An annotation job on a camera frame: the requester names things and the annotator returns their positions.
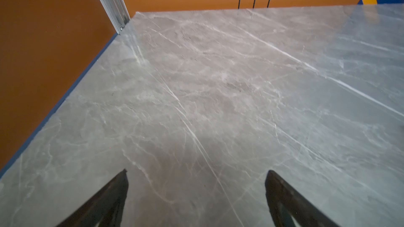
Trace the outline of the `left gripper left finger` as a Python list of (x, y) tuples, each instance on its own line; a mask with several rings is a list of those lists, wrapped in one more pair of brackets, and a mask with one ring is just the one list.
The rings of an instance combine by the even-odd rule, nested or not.
[(127, 170), (123, 169), (58, 226), (119, 227), (128, 186)]

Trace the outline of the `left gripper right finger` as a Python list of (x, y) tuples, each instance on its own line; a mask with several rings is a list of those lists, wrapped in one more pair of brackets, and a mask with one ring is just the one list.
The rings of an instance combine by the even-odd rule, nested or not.
[(269, 170), (265, 180), (266, 200), (276, 227), (338, 227), (302, 196), (277, 172)]

